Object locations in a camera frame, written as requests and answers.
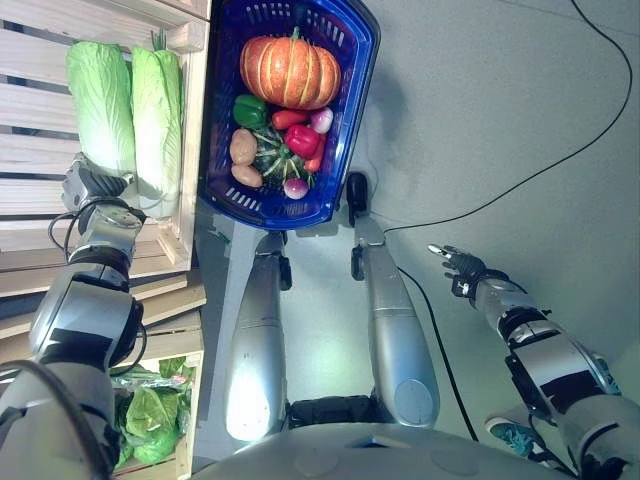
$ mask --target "red bell pepper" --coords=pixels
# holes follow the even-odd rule
[[[320,142],[318,142],[318,148],[309,160],[304,162],[304,169],[309,173],[316,173],[320,170],[320,165],[322,165],[322,157],[324,156],[324,146],[327,143],[327,136],[320,135]]]
[[[309,120],[311,112],[305,110],[280,110],[271,116],[271,123],[276,130],[286,130]]]
[[[284,143],[296,155],[311,159],[316,153],[318,143],[320,143],[320,134],[304,125],[293,125],[287,130],[287,134],[284,136]]]

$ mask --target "cable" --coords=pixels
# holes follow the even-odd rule
[[[47,228],[47,235],[49,236],[49,240],[51,240],[51,242],[58,249],[62,250],[63,253],[64,253],[64,247],[60,245],[60,243],[53,236],[53,228],[55,227],[56,223],[58,223],[60,220],[65,220],[67,218],[73,218],[73,213],[67,212],[67,213],[63,213],[62,215],[58,215],[56,218],[51,220],[51,222],[49,223],[49,227]]]
[[[147,349],[147,329],[144,327],[142,322],[140,322],[138,324],[138,330],[142,334],[142,347],[140,348],[140,353],[138,353],[138,356],[136,357],[135,361],[131,365],[126,367],[124,370],[120,370],[116,373],[112,373],[111,374],[112,377],[121,377],[125,373],[129,373],[140,363],[140,360],[142,360],[142,357],[144,356],[144,352]]]
[[[46,366],[30,360],[13,360],[0,364],[0,371],[24,370],[33,375],[51,393],[62,408],[73,427],[73,433],[87,466],[91,470],[91,478],[108,480],[112,471],[111,463],[100,447],[93,430],[89,426],[80,405],[67,387]]]
[[[560,458],[558,458],[558,456],[553,453],[549,447],[547,447],[547,444],[545,443],[544,439],[542,438],[542,436],[538,433],[538,430],[536,430],[536,427],[533,426],[533,415],[529,414],[528,417],[528,421],[529,421],[529,428],[531,428],[531,430],[533,431],[533,433],[535,433],[536,435],[536,441],[540,444],[540,448],[542,448],[542,450],[544,451],[544,453],[546,453],[551,460],[553,460],[554,462],[556,462],[558,465],[560,465],[561,468],[561,472],[569,475],[573,478],[578,478],[578,476],[574,473],[573,470],[571,470],[569,467],[567,467],[567,464],[564,463],[562,460],[560,460]]]
[[[612,39],[610,36],[608,36],[606,33],[604,33],[602,30],[600,30],[598,27],[596,27],[593,22],[591,22],[591,20],[589,20],[585,14],[582,12],[582,10],[580,9],[580,7],[578,7],[577,3],[575,2],[575,0],[569,0],[571,2],[571,4],[573,5],[573,7],[576,9],[576,11],[578,12],[578,14],[580,15],[580,17],[582,17],[582,19],[585,21],[585,23],[591,27],[598,35],[600,35],[602,38],[604,38],[605,40],[607,40],[609,43],[611,43],[611,45],[613,45],[616,50],[618,50],[618,52],[620,53],[620,55],[622,56],[622,58],[624,59],[624,62],[627,66],[627,71],[629,72],[629,85],[627,87],[627,93],[625,95],[624,98],[624,102],[622,102],[622,106],[620,107],[620,109],[618,110],[618,113],[615,115],[615,117],[613,117],[613,119],[609,122],[609,124],[604,128],[604,130],[602,130],[598,135],[596,135],[591,141],[589,141],[588,143],[586,143],[585,145],[583,145],[582,147],[580,147],[579,149],[575,150],[574,152],[570,153],[569,155],[562,157],[560,160],[557,160],[555,162],[553,162],[551,165],[546,166],[545,168],[538,170],[537,172],[535,172],[532,175],[529,175],[528,177],[526,177],[524,180],[521,180],[520,182],[516,183],[515,185],[513,185],[511,188],[505,190],[504,192],[502,192],[501,194],[499,194],[498,196],[492,198],[491,200],[489,200],[488,202],[483,203],[482,205],[480,205],[479,207],[474,208],[473,210],[469,210],[466,213],[460,214],[460,215],[456,215],[455,217],[451,217],[451,218],[445,218],[442,220],[436,220],[433,222],[426,222],[426,223],[416,223],[414,225],[406,225],[406,226],[401,226],[401,227],[392,227],[392,228],[387,228],[386,230],[384,230],[384,234],[386,235],[388,232],[393,232],[393,231],[397,231],[397,230],[406,230],[406,229],[411,229],[411,228],[419,228],[419,227],[431,227],[433,225],[441,225],[443,223],[449,223],[449,222],[453,222],[455,220],[460,220],[462,218],[468,217],[470,215],[473,215],[474,213],[479,212],[480,210],[483,210],[485,208],[487,208],[490,205],[493,205],[495,202],[497,202],[498,200],[500,200],[501,198],[507,196],[508,194],[510,194],[511,192],[513,192],[514,190],[516,190],[517,188],[520,188],[522,185],[524,185],[525,183],[533,180],[534,178],[542,175],[545,172],[548,172],[549,170],[551,170],[552,168],[557,167],[558,165],[560,165],[561,163],[566,162],[567,160],[569,160],[570,158],[575,157],[576,155],[578,155],[579,153],[585,151],[587,148],[591,147],[591,145],[593,145],[594,143],[596,143],[598,140],[600,140],[609,130],[611,130],[611,128],[616,124],[616,122],[618,121],[618,119],[620,118],[620,116],[622,115],[622,112],[624,112],[624,110],[627,108],[627,104],[629,103],[629,98],[631,97],[631,87],[633,85],[633,69],[631,68],[631,62],[629,61],[629,57],[627,57],[627,54],[625,53],[625,51],[623,50],[623,48],[618,44],[618,42],[616,42],[614,39]]]
[[[449,358],[447,357],[447,352],[444,349],[444,345],[442,343],[442,338],[440,337],[440,331],[438,330],[438,324],[436,323],[436,316],[433,313],[433,308],[431,308],[431,302],[429,301],[429,297],[425,293],[422,285],[418,283],[418,281],[405,272],[402,268],[398,267],[398,270],[405,275],[409,280],[411,280],[424,298],[425,303],[427,304],[427,308],[429,309],[429,316],[431,317],[431,324],[433,325],[433,331],[436,334],[436,340],[438,342],[438,348],[440,349],[440,353],[442,354],[442,360],[444,361],[444,368],[447,370],[447,376],[449,377],[449,382],[451,383],[451,389],[453,390],[453,395],[456,397],[456,402],[458,403],[458,407],[460,408],[460,413],[462,414],[462,418],[464,419],[464,423],[467,426],[467,430],[469,430],[469,435],[471,439],[474,441],[478,441],[478,436],[476,435],[475,430],[473,429],[473,425],[471,425],[471,420],[469,419],[469,415],[467,414],[467,409],[462,403],[462,397],[460,396],[460,392],[458,390],[458,385],[456,383],[456,379],[453,376],[453,371],[451,370],[451,365],[449,364]]]

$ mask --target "orange pumpkin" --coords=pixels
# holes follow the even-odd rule
[[[334,56],[299,39],[297,27],[291,37],[250,39],[240,55],[240,75],[255,96],[285,108],[322,108],[340,88]]]

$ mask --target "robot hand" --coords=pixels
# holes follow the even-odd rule
[[[450,245],[439,247],[433,244],[430,244],[428,248],[431,253],[440,255],[447,260],[442,263],[443,267],[456,272],[455,274],[450,272],[445,272],[444,274],[445,277],[453,280],[451,292],[456,297],[468,298],[474,301],[478,282],[483,278],[491,277],[505,281],[509,280],[509,276],[504,272],[487,268],[478,257],[459,248]]]

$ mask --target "blue basket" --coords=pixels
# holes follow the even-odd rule
[[[330,107],[334,122],[316,184],[302,200],[281,191],[252,189],[231,176],[229,143],[238,125],[235,97],[249,93],[238,65],[245,42],[258,35],[301,37],[329,50],[342,69],[340,92]],[[212,32],[205,100],[200,196],[240,222],[266,230],[294,230],[331,219],[351,161],[369,81],[380,43],[373,15],[358,0],[223,0]]]

